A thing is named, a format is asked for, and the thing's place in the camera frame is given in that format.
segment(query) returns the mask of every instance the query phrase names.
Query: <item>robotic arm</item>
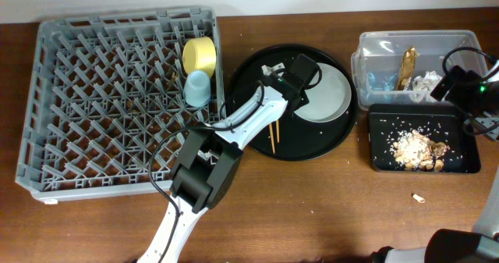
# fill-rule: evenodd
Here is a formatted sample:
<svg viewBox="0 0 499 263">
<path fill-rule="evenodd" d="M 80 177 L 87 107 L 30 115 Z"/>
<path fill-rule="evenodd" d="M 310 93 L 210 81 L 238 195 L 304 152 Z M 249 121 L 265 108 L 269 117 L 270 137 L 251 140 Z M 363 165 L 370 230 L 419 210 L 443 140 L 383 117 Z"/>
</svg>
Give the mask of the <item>robotic arm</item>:
<svg viewBox="0 0 499 263">
<path fill-rule="evenodd" d="M 278 120 L 286 109 L 294 112 L 308 104 L 304 90 L 318 70 L 319 66 L 313 60 L 299 55 L 287 73 L 283 73 L 285 69 L 277 68 L 264 75 L 263 90 L 258 89 L 237 111 L 215 123 L 213 127 L 219 130 L 190 132 L 171 171 L 170 191 L 180 216 L 176 219 L 175 207 L 170 204 L 139 263 L 178 261 L 197 221 L 227 193 L 241 161 L 243 148 L 265 126 Z M 218 158 L 215 165 L 205 159 L 207 155 Z"/>
</svg>

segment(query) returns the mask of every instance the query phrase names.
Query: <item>black rectangular tray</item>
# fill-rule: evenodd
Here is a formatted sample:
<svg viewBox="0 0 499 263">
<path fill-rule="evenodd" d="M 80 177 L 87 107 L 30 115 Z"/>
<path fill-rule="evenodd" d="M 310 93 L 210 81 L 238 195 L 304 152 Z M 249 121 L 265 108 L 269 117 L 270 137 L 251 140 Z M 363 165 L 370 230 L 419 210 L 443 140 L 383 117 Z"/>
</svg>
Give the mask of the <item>black rectangular tray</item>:
<svg viewBox="0 0 499 263">
<path fill-rule="evenodd" d="M 390 152 L 390 146 L 398 140 L 399 131 L 417 130 L 419 126 L 424 128 L 421 134 L 429 135 L 431 140 L 444 142 L 451 147 L 442 157 L 444 169 L 441 172 L 480 171 L 480 157 L 475 137 L 463 132 L 464 117 L 456 107 L 375 104 L 370 106 L 367 119 L 371 165 L 377 171 L 423 172 L 418 169 L 405 171 L 405 166 L 399 165 Z"/>
</svg>

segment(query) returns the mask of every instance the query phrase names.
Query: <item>yellow cup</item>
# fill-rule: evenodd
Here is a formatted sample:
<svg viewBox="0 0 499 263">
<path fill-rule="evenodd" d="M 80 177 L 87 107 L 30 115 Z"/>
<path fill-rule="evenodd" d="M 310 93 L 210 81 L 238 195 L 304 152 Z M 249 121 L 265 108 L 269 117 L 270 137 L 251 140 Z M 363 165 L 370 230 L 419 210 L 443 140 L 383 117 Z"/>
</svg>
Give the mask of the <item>yellow cup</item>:
<svg viewBox="0 0 499 263">
<path fill-rule="evenodd" d="M 209 37 L 198 37 L 187 41 L 182 53 L 182 62 L 187 74 L 202 70 L 209 77 L 213 76 L 217 64 L 217 52 L 213 41 Z"/>
</svg>

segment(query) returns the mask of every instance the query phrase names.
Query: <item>white plate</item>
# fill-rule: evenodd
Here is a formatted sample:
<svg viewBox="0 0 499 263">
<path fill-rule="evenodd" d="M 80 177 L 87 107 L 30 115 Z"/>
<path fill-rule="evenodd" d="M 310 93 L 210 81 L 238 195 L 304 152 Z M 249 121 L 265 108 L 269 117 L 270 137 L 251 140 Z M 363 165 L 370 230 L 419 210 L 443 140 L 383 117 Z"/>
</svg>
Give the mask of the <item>white plate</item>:
<svg viewBox="0 0 499 263">
<path fill-rule="evenodd" d="M 352 90 L 350 83 L 340 70 L 323 63 L 317 63 L 322 69 L 320 83 L 307 91 L 310 103 L 299 108 L 295 114 L 313 123 L 330 122 L 341 116 L 350 105 Z M 315 84 L 319 73 L 310 84 Z"/>
</svg>

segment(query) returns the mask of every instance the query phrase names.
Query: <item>wooden chopstick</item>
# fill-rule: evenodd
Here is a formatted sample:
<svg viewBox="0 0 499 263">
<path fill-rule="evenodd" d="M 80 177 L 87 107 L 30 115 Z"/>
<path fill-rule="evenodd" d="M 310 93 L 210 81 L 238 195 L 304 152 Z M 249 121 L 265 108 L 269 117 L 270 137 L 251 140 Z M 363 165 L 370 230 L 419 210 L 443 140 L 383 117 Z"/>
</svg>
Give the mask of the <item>wooden chopstick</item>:
<svg viewBox="0 0 499 263">
<path fill-rule="evenodd" d="M 275 129 L 276 129 L 276 131 L 278 133 L 278 143 L 279 143 L 280 140 L 281 140 L 280 137 L 279 137 L 279 120 L 277 122 L 275 122 Z"/>
<path fill-rule="evenodd" d="M 274 155 L 275 155 L 274 131 L 272 130 L 272 123 L 268 125 L 268 128 L 271 130 L 272 153 L 274 153 Z"/>
</svg>

